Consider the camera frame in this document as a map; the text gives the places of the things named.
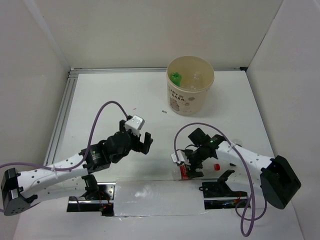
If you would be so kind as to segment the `clear bottle large red label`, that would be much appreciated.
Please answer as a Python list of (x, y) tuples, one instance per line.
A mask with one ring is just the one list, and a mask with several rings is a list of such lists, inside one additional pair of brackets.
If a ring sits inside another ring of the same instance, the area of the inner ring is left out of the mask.
[(220, 169), (220, 167), (218, 167), (217, 169), (215, 169), (215, 167), (216, 167), (215, 164), (209, 167), (204, 167), (199, 170), (200, 172), (203, 173), (203, 176), (191, 178), (188, 176), (187, 167), (185, 165), (181, 165), (181, 166), (175, 167), (171, 175), (174, 181), (179, 181), (179, 180), (211, 181), (211, 180), (218, 179), (222, 174), (222, 170)]

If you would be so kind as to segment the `clear bottle unlabelled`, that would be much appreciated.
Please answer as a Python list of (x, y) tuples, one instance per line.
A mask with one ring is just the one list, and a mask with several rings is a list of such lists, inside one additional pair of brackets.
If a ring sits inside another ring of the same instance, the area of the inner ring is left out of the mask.
[(204, 77), (201, 73), (183, 75), (180, 87), (190, 91), (197, 91), (206, 86)]

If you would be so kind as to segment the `green plastic bottle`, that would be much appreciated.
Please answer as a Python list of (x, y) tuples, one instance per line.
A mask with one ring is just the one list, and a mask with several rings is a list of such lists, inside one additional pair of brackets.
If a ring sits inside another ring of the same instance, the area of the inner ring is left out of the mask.
[(172, 72), (169, 75), (169, 79), (170, 81), (176, 85), (177, 87), (179, 87), (181, 85), (181, 81), (182, 81), (182, 75), (179, 74), (178, 72)]

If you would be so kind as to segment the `small bottle black label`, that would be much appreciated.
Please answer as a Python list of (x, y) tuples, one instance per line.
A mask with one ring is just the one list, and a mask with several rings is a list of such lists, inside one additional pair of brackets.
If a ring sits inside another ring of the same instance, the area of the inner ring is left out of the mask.
[[(242, 145), (243, 145), (243, 142), (240, 139), (237, 139), (237, 138), (232, 139), (231, 142), (236, 144), (236, 145), (238, 145), (238, 146), (240, 146), (240, 147), (242, 147)], [(233, 164), (233, 163), (230, 163), (229, 165), (231, 167), (236, 167), (236, 165)]]

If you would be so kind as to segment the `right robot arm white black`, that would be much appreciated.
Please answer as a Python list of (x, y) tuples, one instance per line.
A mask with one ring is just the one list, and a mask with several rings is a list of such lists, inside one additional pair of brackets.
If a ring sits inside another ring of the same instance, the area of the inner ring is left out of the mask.
[(226, 138), (216, 134), (205, 134), (199, 127), (188, 138), (196, 150), (185, 150), (187, 176), (190, 179), (204, 176), (203, 162), (215, 158), (232, 165), (244, 166), (250, 175), (257, 176), (262, 194), (273, 207), (283, 210), (302, 184), (286, 158), (278, 155), (274, 158), (263, 156), (239, 145), (228, 143)]

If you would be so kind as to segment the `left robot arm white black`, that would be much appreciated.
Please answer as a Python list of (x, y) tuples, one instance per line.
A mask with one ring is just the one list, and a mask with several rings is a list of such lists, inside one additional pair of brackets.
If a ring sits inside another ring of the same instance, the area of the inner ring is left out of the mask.
[(146, 132), (144, 141), (140, 141), (144, 123), (143, 118), (134, 115), (121, 120), (119, 131), (114, 135), (65, 160), (29, 171), (7, 169), (0, 185), (2, 213), (18, 215), (41, 202), (63, 197), (94, 199), (99, 193), (95, 172), (108, 169), (130, 151), (144, 155), (149, 152), (153, 142), (151, 134)]

